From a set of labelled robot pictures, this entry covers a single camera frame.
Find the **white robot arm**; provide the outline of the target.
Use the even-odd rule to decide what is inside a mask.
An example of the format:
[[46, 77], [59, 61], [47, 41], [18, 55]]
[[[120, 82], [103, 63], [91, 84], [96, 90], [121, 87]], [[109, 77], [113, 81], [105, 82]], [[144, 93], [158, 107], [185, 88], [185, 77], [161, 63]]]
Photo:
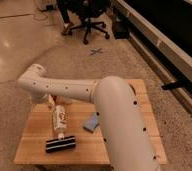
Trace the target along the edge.
[[18, 84], [36, 101], [46, 95], [92, 103], [113, 171], [161, 171], [136, 95], [127, 80], [107, 76], [100, 80], [52, 79], [39, 64], [31, 65]]

